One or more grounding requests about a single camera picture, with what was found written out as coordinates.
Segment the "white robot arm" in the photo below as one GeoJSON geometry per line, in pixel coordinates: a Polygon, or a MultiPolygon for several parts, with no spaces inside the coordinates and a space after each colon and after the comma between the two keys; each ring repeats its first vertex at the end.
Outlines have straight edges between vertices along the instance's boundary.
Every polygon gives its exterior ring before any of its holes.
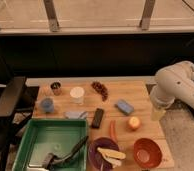
{"type": "Polygon", "coordinates": [[[181,61],[159,69],[150,91],[151,119],[159,121],[176,99],[188,105],[194,117],[194,64],[181,61]]]}

